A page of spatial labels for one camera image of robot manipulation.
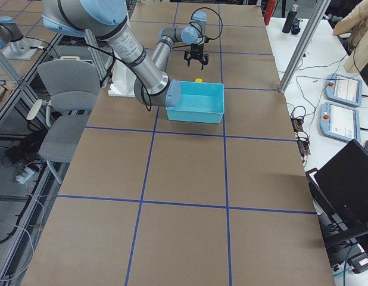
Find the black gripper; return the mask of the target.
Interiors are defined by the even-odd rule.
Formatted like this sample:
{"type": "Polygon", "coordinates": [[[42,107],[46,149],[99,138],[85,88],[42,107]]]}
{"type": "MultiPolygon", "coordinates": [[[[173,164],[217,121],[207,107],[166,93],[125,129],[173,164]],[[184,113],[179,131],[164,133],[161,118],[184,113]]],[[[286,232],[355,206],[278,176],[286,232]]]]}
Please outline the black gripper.
{"type": "Polygon", "coordinates": [[[192,44],[190,50],[185,51],[184,60],[187,62],[188,67],[192,59],[201,63],[201,70],[208,65],[208,54],[204,54],[203,44],[192,44]]]}

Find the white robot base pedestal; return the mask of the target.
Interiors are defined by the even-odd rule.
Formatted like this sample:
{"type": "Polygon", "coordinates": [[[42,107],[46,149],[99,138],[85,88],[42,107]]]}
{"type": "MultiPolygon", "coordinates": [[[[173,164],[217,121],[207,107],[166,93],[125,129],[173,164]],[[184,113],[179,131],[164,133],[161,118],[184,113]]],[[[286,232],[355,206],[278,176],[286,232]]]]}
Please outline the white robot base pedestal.
{"type": "Polygon", "coordinates": [[[117,61],[114,65],[112,83],[108,90],[110,97],[135,97],[134,83],[136,76],[123,63],[117,61]]]}

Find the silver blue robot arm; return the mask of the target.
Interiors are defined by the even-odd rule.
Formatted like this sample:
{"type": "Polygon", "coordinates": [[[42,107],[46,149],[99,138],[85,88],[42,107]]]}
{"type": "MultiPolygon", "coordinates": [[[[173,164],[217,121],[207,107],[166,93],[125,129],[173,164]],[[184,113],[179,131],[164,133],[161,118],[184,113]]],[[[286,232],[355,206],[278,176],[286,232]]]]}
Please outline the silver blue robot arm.
{"type": "Polygon", "coordinates": [[[134,93],[146,106],[174,107],[180,101],[181,88],[169,78],[163,65],[175,43],[202,47],[207,15],[192,14],[189,24],[161,30],[157,47],[150,57],[127,25],[125,1],[43,1],[43,24],[63,35],[83,37],[86,30],[106,41],[123,64],[135,75],[134,93]]]}

